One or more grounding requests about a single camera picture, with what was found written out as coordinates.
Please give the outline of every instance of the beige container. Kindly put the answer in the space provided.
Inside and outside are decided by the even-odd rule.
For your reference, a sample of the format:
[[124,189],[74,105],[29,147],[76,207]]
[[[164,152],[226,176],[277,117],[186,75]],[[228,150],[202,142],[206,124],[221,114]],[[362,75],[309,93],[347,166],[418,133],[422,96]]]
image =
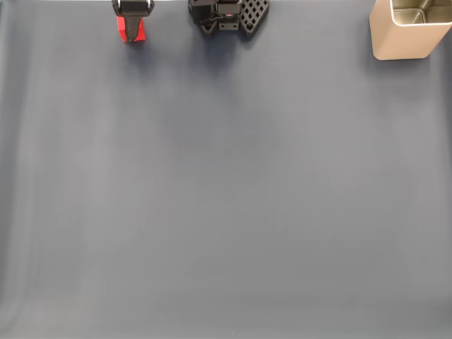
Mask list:
[[422,59],[452,26],[452,0],[376,0],[370,15],[378,60]]

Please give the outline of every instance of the gray table surface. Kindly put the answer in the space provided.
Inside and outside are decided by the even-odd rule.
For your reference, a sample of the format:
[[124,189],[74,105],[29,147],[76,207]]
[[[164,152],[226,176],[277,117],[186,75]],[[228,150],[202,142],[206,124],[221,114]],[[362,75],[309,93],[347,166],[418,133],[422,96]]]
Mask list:
[[0,336],[452,338],[451,36],[377,61],[371,7],[5,6]]

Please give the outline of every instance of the black perforated part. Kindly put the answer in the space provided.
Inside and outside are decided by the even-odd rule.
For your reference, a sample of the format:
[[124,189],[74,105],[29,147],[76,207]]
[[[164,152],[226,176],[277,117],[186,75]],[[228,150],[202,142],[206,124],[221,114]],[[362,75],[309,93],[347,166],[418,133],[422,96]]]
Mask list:
[[[242,12],[238,15],[239,29],[247,36],[252,37],[267,16],[270,0],[243,0]],[[201,30],[206,35],[214,35],[218,31],[218,25],[221,20],[214,21],[207,25],[200,25]]]
[[250,37],[256,32],[267,15],[268,7],[268,0],[243,0],[239,20],[247,36]]

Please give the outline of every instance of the black robot arm part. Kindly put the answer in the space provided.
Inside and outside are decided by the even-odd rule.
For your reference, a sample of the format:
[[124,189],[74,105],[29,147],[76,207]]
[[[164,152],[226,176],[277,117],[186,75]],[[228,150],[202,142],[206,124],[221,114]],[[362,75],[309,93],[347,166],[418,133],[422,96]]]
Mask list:
[[189,0],[193,22],[206,35],[240,30],[252,37],[267,16],[269,0]]

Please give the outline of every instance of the red object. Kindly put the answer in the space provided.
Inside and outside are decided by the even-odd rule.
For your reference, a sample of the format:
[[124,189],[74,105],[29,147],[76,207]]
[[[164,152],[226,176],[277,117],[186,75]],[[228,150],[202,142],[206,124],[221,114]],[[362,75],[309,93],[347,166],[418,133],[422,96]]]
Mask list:
[[[119,35],[121,35],[122,41],[127,42],[126,35],[126,21],[122,16],[118,16],[118,31]],[[146,34],[144,32],[144,22],[143,19],[140,20],[140,25],[138,27],[138,35],[136,36],[135,41],[142,41],[146,39]]]

